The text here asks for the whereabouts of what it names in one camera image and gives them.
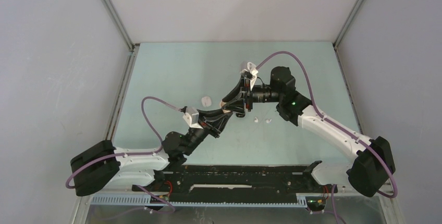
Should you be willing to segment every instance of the small white object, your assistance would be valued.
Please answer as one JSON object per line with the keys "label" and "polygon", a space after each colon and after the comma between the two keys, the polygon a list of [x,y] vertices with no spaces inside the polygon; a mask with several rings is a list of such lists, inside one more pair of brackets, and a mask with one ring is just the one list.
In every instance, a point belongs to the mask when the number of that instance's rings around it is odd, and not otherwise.
{"label": "small white object", "polygon": [[201,98],[201,103],[204,107],[210,107],[212,105],[212,99],[209,96]]}

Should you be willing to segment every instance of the black end cap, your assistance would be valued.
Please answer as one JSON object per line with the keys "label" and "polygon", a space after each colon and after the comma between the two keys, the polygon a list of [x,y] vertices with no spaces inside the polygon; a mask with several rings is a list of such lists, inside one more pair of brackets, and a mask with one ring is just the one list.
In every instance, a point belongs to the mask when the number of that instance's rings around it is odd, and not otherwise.
{"label": "black end cap", "polygon": [[[104,140],[92,146],[70,161],[72,173],[97,158],[114,153],[110,140]],[[101,190],[120,170],[120,163],[115,157],[93,164],[73,178],[77,196],[91,195]]]}
{"label": "black end cap", "polygon": [[[396,171],[391,147],[387,140],[379,136],[371,140],[370,147],[384,160],[391,173]],[[364,196],[372,197],[388,180],[388,175],[377,158],[369,151],[358,153],[353,167],[347,171],[350,184]]]}

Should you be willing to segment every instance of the enclosure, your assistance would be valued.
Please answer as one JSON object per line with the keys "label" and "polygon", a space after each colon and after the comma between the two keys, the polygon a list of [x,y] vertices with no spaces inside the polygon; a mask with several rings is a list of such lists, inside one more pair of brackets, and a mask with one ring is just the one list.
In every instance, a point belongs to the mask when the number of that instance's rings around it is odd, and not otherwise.
{"label": "enclosure", "polygon": [[[277,51],[292,52],[302,61],[315,100],[328,115],[391,143],[398,199],[367,198],[338,185],[338,214],[347,223],[438,219],[440,0],[1,3],[5,223],[102,223],[131,210],[133,204],[121,201],[98,202],[100,197],[140,197],[131,185],[85,197],[67,190],[70,159],[101,140],[122,148],[157,147],[141,113],[145,96],[197,108],[209,96],[212,105],[206,109],[218,108],[238,82],[243,61],[259,64]],[[276,66],[289,67],[297,89],[309,94],[302,69],[289,56],[279,55],[259,69],[264,83]],[[145,107],[161,136],[186,132],[173,110],[157,102]],[[320,136],[288,125],[268,103],[255,105],[244,118],[232,117],[222,135],[202,142],[186,164],[278,166],[316,160],[345,157]],[[382,189],[392,191],[389,183]],[[295,206],[177,209],[172,215],[132,211],[107,222],[336,222],[332,214],[311,216]],[[330,203],[326,209],[332,209]]]}

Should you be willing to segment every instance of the black linear rail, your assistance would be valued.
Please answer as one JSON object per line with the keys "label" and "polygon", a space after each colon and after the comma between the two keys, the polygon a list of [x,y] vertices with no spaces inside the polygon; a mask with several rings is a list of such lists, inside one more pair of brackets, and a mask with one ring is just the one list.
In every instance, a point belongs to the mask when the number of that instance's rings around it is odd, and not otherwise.
{"label": "black linear rail", "polygon": [[[164,171],[173,185],[170,201],[205,203],[297,203],[297,193],[323,193],[307,166],[198,166],[183,165]],[[195,188],[195,184],[249,185],[251,188]],[[147,190],[168,192],[167,184]],[[133,191],[141,191],[133,186]]]}

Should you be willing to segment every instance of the metal frame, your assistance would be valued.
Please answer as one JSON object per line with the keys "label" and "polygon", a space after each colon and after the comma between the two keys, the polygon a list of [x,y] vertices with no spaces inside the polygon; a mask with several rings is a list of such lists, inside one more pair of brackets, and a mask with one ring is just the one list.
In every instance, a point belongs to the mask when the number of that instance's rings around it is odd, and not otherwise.
{"label": "metal frame", "polygon": [[[125,70],[123,72],[123,77],[121,79],[118,93],[115,98],[114,109],[110,114],[110,118],[108,121],[107,131],[104,134],[104,140],[112,140],[114,137],[115,128],[117,126],[117,122],[119,119],[119,115],[121,112],[122,103],[124,101],[127,85],[129,84],[130,77],[132,75],[132,70],[135,64],[135,59],[137,58],[139,50],[139,45],[134,47],[134,50],[128,55],[128,60],[126,62]],[[77,201],[75,203],[75,208],[73,210],[70,224],[84,224],[89,212],[90,202],[92,201],[93,195],[77,197]]]}
{"label": "metal frame", "polygon": [[354,3],[354,6],[351,9],[350,14],[347,17],[346,22],[342,26],[341,31],[339,31],[339,34],[336,37],[335,42],[333,43],[333,46],[335,47],[335,49],[337,49],[339,47],[339,45],[341,44],[342,39],[344,39],[344,36],[346,35],[348,29],[350,28],[351,24],[353,23],[354,18],[356,17],[359,10],[361,9],[364,1],[365,0],[356,0],[356,3]]}
{"label": "metal frame", "polygon": [[112,4],[111,0],[102,0],[103,5],[106,7],[106,10],[109,12],[110,17],[112,18],[112,21],[114,21],[115,26],[117,27],[118,31],[120,32],[121,36],[123,37],[124,41],[126,42],[127,47],[130,51],[133,50],[134,44],[132,40],[129,37],[129,34],[126,31],[126,28],[123,25],[123,22],[120,19],[120,16],[117,13],[117,10],[115,9],[114,5]]}

